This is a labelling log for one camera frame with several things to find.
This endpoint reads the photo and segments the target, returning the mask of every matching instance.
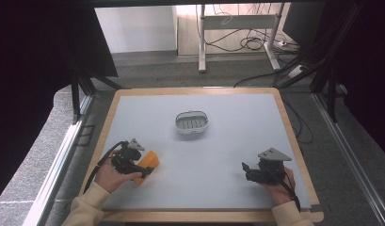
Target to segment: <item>wooden table frame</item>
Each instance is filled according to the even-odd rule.
[[[287,136],[291,143],[297,165],[300,169],[301,176],[307,188],[310,202],[312,206],[320,205],[318,197],[315,193],[313,182],[307,171],[301,151],[298,147],[295,133],[287,116],[283,105],[281,95],[277,89],[273,88],[164,88],[164,89],[121,89],[118,90],[113,98],[104,127],[98,139],[95,152],[90,161],[86,178],[82,185],[85,187],[88,176],[91,174],[96,163],[100,160],[104,151],[104,144],[108,135],[110,126],[116,114],[116,108],[121,96],[143,96],[143,95],[193,95],[193,94],[273,94],[277,107],[281,114],[283,125],[285,126]],[[324,219],[322,211],[311,212],[310,210],[302,211],[304,218],[309,218],[313,222],[319,222]],[[104,212],[103,221],[121,221],[121,222],[264,222],[274,221],[271,210],[260,211],[140,211],[140,210],[118,210]]]

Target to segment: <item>sleeve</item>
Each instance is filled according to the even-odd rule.
[[[272,208],[278,226],[313,226],[309,219],[303,218],[293,201]]]
[[[71,212],[62,226],[97,225],[104,217],[102,206],[110,193],[92,182],[87,192],[72,201]]]

